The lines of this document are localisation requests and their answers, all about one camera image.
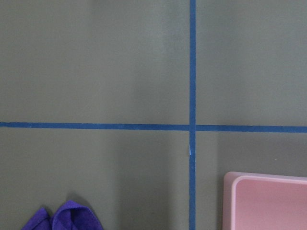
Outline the pink plastic bin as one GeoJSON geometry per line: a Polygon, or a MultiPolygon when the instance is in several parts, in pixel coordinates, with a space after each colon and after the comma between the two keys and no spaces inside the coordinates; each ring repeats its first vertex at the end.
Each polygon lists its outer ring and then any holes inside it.
{"type": "Polygon", "coordinates": [[[305,230],[305,177],[228,172],[223,184],[224,230],[305,230]]]}

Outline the purple cloth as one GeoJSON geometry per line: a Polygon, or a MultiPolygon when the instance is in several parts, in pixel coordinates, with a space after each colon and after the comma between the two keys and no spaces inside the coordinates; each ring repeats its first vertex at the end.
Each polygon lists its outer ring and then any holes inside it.
{"type": "Polygon", "coordinates": [[[72,200],[59,207],[53,216],[39,209],[22,227],[23,230],[103,230],[93,211],[72,200]]]}

